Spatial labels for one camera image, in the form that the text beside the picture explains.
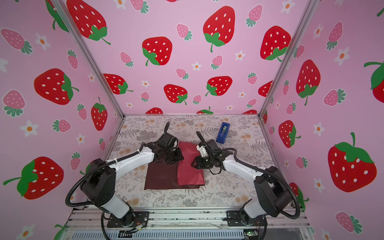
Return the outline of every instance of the pink wall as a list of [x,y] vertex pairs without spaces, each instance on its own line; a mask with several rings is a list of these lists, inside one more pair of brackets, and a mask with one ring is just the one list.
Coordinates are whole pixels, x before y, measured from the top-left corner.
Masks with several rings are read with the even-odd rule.
[[[102,72],[109,74],[109,81],[113,80],[111,74],[125,80],[128,90],[133,91],[120,92],[116,82],[110,84],[126,114],[144,114],[152,108],[160,108],[166,114],[197,113],[203,109],[221,114],[259,111],[265,100],[262,91],[270,86],[280,64],[276,57],[284,57],[284,50],[280,50],[289,44],[289,35],[294,34],[307,4],[307,0],[148,0],[141,1],[143,5],[132,5],[132,1],[126,0],[121,1],[122,4],[117,0],[85,2],[67,0],[67,6]],[[90,27],[93,24],[97,27],[95,31]],[[279,28],[267,33],[274,26]],[[220,34],[218,40],[210,36],[215,32]],[[263,41],[265,34],[269,45]],[[148,58],[154,54],[152,61],[143,54],[143,46]],[[269,57],[272,60],[265,60],[275,48],[275,55]],[[213,62],[219,68],[214,70]],[[249,76],[251,73],[256,74],[257,80]],[[211,92],[218,96],[207,90],[211,78],[215,81],[212,86],[219,86]],[[168,84],[184,92],[167,86],[166,91],[170,93],[165,94],[164,87]],[[183,95],[181,103],[175,103],[178,93]]]
[[[384,75],[382,65],[364,64],[384,61],[384,15],[377,16],[383,7],[322,1],[268,108],[270,137],[287,181],[301,190],[295,189],[317,239],[382,238]],[[310,88],[303,91],[305,84]],[[293,124],[301,138],[292,145]]]
[[[54,30],[53,22],[45,1],[7,1],[0,10],[0,95],[6,109],[0,114],[0,182],[22,177],[1,186],[2,239],[24,239],[23,234],[30,239],[54,239],[61,229],[55,225],[63,226],[72,211],[64,204],[67,192],[83,176],[80,170],[84,172],[90,161],[103,157],[99,139],[105,140],[106,149],[118,124],[99,83],[90,81],[91,70],[71,35],[57,22]],[[23,54],[22,47],[32,53]],[[71,61],[77,69],[68,61],[69,49],[76,54]],[[51,69],[57,70],[41,75]],[[61,82],[63,73],[79,89],[73,89],[71,101],[68,80],[66,86]],[[101,131],[91,119],[98,97],[108,112]],[[84,105],[85,120],[85,110],[80,116],[78,104]],[[58,131],[54,130],[54,121],[62,119],[70,123],[70,129],[61,121]],[[76,152],[80,157],[73,159]],[[84,195],[75,193],[73,201],[82,201]]]

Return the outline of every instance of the floral tablecloth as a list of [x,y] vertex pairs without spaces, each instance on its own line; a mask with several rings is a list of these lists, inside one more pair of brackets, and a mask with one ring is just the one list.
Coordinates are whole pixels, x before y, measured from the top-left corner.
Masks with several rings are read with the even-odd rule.
[[[273,166],[256,116],[252,115],[144,115],[126,116],[110,158],[122,157],[140,147],[141,142],[156,141],[170,121],[168,132],[180,141],[198,144],[196,131],[206,140],[216,139],[221,123],[230,125],[221,148],[236,148],[237,156],[256,166]],[[215,207],[241,206],[256,198],[253,183],[227,171],[212,175],[204,170],[205,186],[199,189],[144,190],[147,166],[142,165],[116,183],[116,193],[132,207]]]

